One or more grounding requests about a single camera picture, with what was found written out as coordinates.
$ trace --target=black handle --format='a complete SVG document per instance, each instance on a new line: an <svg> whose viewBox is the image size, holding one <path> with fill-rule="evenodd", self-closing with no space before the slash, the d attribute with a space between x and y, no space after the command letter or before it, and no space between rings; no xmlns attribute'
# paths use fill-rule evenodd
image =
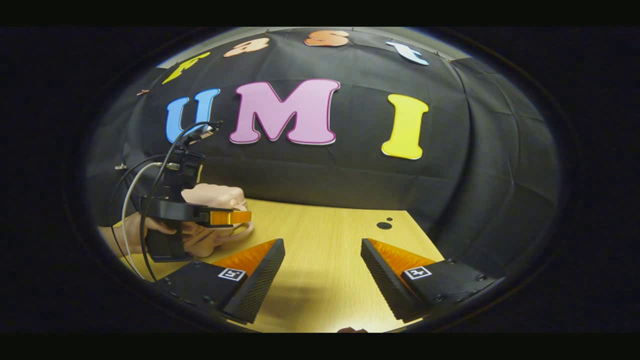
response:
<svg viewBox="0 0 640 360"><path fill-rule="evenodd" d="M179 220L163 220L163 222L177 231L173 235L163 234L156 230L148 231L145 243L151 259L156 263L193 260L193 255L184 251L182 222Z"/></svg>

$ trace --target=table surface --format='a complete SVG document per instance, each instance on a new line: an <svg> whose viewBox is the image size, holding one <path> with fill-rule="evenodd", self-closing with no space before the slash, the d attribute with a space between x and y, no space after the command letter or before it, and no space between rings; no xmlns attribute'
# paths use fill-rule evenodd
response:
<svg viewBox="0 0 640 360"><path fill-rule="evenodd" d="M337 332L345 327L369 332L400 329L360 257L362 238L372 238L434 261L444 258L406 211L327 208L247 199L255 229L247 239L219 246L199 259L213 263L275 238L284 239L285 257L255 323L260 332ZM387 222L391 229L376 224ZM136 267L151 279L142 255ZM188 262L152 263L156 278Z"/></svg>

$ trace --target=yellow letter i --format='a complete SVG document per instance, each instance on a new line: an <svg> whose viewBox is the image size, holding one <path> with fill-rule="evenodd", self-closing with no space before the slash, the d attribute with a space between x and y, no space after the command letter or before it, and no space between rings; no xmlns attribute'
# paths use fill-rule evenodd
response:
<svg viewBox="0 0 640 360"><path fill-rule="evenodd" d="M388 99L396 107L396 117L391 139L382 144L382 153L417 160L422 157L422 149L418 145L422 114L429 111L429 106L405 95L391 94Z"/></svg>

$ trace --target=letter m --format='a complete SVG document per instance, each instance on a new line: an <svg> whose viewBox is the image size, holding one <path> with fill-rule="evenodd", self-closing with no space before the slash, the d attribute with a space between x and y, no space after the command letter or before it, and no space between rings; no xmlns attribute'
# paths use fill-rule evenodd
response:
<svg viewBox="0 0 640 360"><path fill-rule="evenodd" d="M329 110L331 96L339 88L340 83L335 80L306 80L281 101L269 83L240 86L236 90L241 96L237 127L229 140L233 143L258 141L260 133L255 130L255 115L264 133L274 142L295 116L295 126L287 133L289 141L307 145L333 143L335 133L329 128Z"/></svg>

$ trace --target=letter a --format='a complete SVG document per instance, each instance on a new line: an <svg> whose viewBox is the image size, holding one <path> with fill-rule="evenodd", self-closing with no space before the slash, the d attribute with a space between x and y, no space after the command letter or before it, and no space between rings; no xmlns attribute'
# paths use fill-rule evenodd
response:
<svg viewBox="0 0 640 360"><path fill-rule="evenodd" d="M269 38L259 38L259 39L243 42L242 44L238 44L234 46L232 50L229 50L226 54L224 54L224 57L228 58L233 55L250 53L252 51L258 51L260 49L264 49L265 47L269 46L269 44L267 44L268 42L269 42Z"/></svg>

